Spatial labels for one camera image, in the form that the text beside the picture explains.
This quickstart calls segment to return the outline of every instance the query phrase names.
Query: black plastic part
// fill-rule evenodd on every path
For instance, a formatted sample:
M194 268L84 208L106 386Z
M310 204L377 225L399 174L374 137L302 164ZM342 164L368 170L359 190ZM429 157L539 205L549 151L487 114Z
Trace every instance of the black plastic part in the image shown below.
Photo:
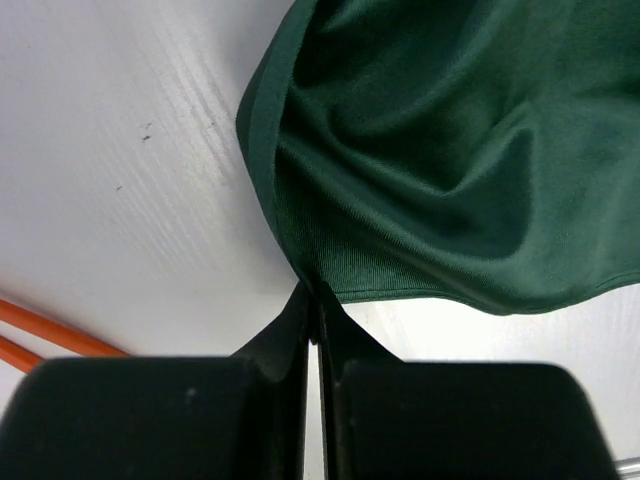
M38 367L0 426L0 479L299 480L310 337L328 480L618 478L564 370L404 363L320 284L228 358Z
M317 292L328 480L618 478L564 370L403 363Z
M0 478L302 476L311 298L229 358L52 360L0 428Z

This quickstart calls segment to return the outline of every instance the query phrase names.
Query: orange wire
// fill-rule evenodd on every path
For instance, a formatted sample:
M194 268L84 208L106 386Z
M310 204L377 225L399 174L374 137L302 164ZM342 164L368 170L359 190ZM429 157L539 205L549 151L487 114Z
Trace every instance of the orange wire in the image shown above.
M65 327L24 308L0 300L0 320L56 345L87 356L126 356L97 338Z
M24 373L29 373L33 367L42 362L41 357L4 337L0 337L0 359Z

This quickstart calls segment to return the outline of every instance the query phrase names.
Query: white surface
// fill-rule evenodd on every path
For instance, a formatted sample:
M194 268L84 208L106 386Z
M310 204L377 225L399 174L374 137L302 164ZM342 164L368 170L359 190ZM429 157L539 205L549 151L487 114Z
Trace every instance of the white surface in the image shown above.
M0 2L2 297L137 354L230 353L277 314L295 277L233 118L289 3ZM561 364L616 457L640 454L636 287L538 317L441 300L349 311L404 358ZM0 365L0 403L19 378ZM317 410L309 478L322 474Z

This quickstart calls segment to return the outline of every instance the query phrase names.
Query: green garment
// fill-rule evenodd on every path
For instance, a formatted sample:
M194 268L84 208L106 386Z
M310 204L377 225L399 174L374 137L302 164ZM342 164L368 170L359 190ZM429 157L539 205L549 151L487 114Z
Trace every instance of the green garment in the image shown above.
M639 0L297 0L238 136L342 301L534 313L640 281Z

